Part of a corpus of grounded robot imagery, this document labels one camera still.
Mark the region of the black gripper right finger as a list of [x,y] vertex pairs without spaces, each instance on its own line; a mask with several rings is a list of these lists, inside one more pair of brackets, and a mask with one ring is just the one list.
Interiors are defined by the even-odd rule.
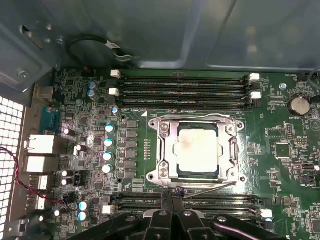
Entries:
[[185,209],[182,194],[172,194],[173,213],[185,240],[284,240],[285,237],[227,214],[206,220],[194,210]]

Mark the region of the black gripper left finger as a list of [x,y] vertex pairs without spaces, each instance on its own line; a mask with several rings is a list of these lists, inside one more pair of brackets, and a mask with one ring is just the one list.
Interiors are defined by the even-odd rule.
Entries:
[[170,240],[173,224],[173,193],[161,194],[161,208],[151,209],[140,218],[124,213],[92,227],[72,240]]

